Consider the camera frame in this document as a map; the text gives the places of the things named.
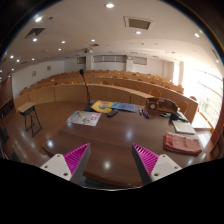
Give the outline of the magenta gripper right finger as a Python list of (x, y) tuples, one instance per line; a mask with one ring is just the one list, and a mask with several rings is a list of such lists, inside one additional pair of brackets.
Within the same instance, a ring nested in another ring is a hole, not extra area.
[(157, 155), (135, 143), (132, 144), (132, 155), (135, 160), (142, 184), (147, 185), (165, 176), (181, 170), (168, 155)]

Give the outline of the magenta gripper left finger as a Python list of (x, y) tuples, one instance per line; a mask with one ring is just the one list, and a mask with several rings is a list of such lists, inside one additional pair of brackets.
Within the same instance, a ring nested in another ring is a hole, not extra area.
[(87, 143), (65, 155), (55, 154), (41, 166), (41, 169), (80, 185), (90, 153), (91, 147)]

